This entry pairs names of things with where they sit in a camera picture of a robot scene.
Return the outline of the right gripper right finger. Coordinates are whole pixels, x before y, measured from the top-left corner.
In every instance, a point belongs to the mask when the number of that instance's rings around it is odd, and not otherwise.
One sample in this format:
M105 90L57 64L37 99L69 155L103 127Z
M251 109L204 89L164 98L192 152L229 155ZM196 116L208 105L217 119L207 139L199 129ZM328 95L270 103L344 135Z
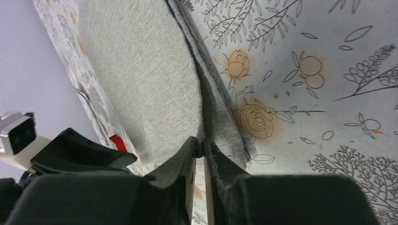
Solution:
M251 175L204 140L211 225L376 225L353 179L342 175Z

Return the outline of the grey cloth napkin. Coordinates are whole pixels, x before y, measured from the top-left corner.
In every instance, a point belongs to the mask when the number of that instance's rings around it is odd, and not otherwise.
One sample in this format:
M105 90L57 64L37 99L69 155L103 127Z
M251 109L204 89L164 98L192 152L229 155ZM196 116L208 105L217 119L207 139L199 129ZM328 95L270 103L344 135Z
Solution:
M80 0L79 31L99 83L142 163L161 164L189 136L238 166L244 146L175 0Z

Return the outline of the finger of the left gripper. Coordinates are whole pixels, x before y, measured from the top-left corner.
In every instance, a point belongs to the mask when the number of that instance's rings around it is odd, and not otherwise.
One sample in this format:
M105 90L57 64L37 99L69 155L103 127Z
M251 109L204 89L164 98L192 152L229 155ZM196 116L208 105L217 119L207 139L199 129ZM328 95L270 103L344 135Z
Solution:
M31 159L31 165L40 173L123 173L136 160L132 153L110 149L67 128Z

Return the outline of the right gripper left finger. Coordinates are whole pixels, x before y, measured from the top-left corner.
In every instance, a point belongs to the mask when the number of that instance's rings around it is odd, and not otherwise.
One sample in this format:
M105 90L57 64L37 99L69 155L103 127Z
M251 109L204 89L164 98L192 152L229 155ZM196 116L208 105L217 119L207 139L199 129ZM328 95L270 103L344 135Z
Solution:
M189 225L196 139L140 177L126 172L42 175L18 194L7 225Z

